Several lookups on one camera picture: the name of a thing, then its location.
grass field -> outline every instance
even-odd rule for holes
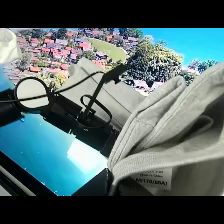
[[[113,61],[122,60],[125,62],[127,56],[126,54],[118,47],[114,46],[113,44],[107,43],[102,40],[88,38],[89,42],[98,50],[106,53]]]

lake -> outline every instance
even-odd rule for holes
[[[0,67],[0,91],[14,88]],[[95,149],[27,114],[0,128],[0,150],[59,196],[69,196],[100,173],[107,160]]]

white label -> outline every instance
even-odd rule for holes
[[[147,190],[158,188],[163,190],[171,189],[172,168],[151,170],[131,176],[137,183]]]

